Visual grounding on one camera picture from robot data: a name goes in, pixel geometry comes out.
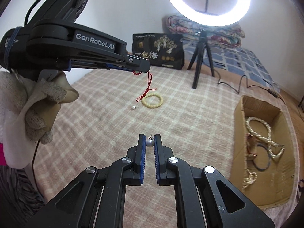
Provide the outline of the white gloved left hand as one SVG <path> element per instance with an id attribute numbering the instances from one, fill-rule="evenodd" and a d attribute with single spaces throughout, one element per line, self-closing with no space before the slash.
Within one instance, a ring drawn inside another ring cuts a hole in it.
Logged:
<path id="1" fill-rule="evenodd" d="M 78 92 L 58 72 L 51 81 L 35 82 L 1 72 L 1 143 L 7 165 L 22 169 L 33 159 L 36 144 L 53 140 L 53 125 L 62 104 L 74 102 Z"/>

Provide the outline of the pink left sleeve forearm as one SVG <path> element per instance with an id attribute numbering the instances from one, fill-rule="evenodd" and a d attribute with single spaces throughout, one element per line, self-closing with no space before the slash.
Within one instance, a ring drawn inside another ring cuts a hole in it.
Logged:
<path id="1" fill-rule="evenodd" d="M 4 155 L 4 146 L 2 143 L 0 143 L 0 165 L 1 166 L 8 166 L 6 159 L 5 159 L 5 155 Z"/>

